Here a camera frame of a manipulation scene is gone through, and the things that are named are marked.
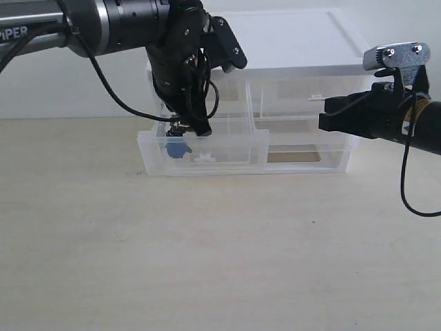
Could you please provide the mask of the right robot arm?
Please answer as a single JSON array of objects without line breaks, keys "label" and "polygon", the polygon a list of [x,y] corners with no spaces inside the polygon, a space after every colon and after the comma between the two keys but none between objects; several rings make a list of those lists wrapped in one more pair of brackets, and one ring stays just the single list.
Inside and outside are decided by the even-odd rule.
[{"label": "right robot arm", "polygon": [[374,83],[369,91],[325,100],[318,127],[366,139],[384,139],[440,154],[440,102],[423,92],[398,95],[389,82]]}]

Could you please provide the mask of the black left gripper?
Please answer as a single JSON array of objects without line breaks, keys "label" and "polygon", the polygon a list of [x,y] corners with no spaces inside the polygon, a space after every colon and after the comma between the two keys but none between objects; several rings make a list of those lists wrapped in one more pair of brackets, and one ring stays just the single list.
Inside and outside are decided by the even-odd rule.
[{"label": "black left gripper", "polygon": [[178,114],[186,114],[198,137],[212,129],[207,119],[204,93],[206,64],[201,54],[201,35],[207,13],[200,1],[169,1],[165,29],[154,45],[147,47],[154,89],[161,101],[161,114],[170,130],[187,130]]}]

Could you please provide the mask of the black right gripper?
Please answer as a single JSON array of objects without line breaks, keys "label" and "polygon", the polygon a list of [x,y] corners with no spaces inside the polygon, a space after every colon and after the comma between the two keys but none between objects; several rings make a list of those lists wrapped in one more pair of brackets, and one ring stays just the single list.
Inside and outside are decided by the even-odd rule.
[{"label": "black right gripper", "polygon": [[[397,95],[393,84],[386,82],[374,83],[366,99],[364,97],[365,93],[360,92],[325,99],[318,127],[326,132],[342,132],[367,139],[405,140],[410,125],[406,117],[413,112],[417,94],[405,90]],[[341,112],[354,104],[357,105],[353,113]]]}]

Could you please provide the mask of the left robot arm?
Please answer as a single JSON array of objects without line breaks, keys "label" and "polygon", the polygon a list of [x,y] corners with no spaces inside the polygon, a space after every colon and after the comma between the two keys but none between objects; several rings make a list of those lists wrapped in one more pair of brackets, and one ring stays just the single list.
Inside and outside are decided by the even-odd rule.
[{"label": "left robot arm", "polygon": [[3,1],[1,66],[50,48],[68,48],[96,66],[101,55],[144,48],[168,122],[206,137],[212,60],[202,40],[210,23],[200,1]]}]

